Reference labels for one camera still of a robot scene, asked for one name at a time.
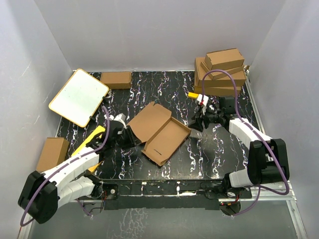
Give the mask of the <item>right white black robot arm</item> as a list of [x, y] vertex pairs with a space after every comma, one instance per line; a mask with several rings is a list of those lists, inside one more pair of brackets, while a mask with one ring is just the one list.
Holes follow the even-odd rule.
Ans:
[[222, 183], [214, 187], [215, 193], [223, 193], [232, 198], [240, 192], [240, 188], [250, 186], [278, 195], [289, 193], [288, 155], [286, 143], [282, 139], [273, 139], [261, 133], [247, 119], [241, 117], [237, 97], [221, 97], [216, 110], [208, 107], [206, 95], [189, 93], [188, 97], [195, 99], [199, 105], [189, 128], [202, 132], [211, 123], [220, 124], [241, 140], [249, 150], [247, 167], [225, 174]]

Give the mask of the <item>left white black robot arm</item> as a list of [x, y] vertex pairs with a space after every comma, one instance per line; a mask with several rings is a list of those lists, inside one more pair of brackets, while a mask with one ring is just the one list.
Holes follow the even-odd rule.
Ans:
[[132, 128], [120, 120], [111, 120], [73, 157], [44, 172], [33, 171], [26, 179], [18, 205], [39, 224], [53, 217], [63, 205], [103, 193], [102, 181], [87, 170], [102, 162], [115, 148], [132, 148], [141, 144]]

